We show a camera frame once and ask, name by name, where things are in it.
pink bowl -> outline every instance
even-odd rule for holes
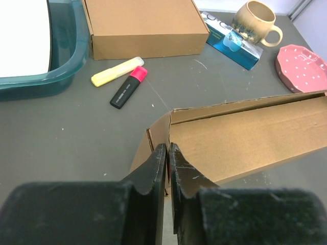
[[[281,47],[275,67],[279,78],[294,93],[327,90],[327,64],[303,46]]]

plastic bin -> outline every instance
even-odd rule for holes
[[[50,0],[52,62],[49,72],[0,78],[0,101],[61,93],[88,57],[89,32],[80,0]]]

ceramic mug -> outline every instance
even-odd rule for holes
[[[248,1],[235,14],[231,26],[249,42],[261,42],[267,47],[275,47],[283,38],[281,29],[274,25],[275,21],[276,15],[268,6],[258,1]],[[275,43],[265,39],[271,31],[279,34],[279,40]]]

highlighter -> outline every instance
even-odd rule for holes
[[[110,104],[117,109],[121,109],[147,74],[148,71],[145,68],[138,66],[118,89]]]
[[[113,68],[109,68],[100,73],[95,74],[93,77],[91,77],[91,81],[96,87],[100,87],[116,78],[119,78],[122,75],[133,71],[137,66],[143,65],[144,61],[142,60],[142,58],[135,57]]]

closed cardboard box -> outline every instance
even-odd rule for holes
[[[146,130],[131,171],[159,143],[173,142],[219,185],[322,149],[326,134],[327,97],[321,92],[177,109]]]
[[[209,31],[192,0],[82,0],[95,60],[201,53]]]

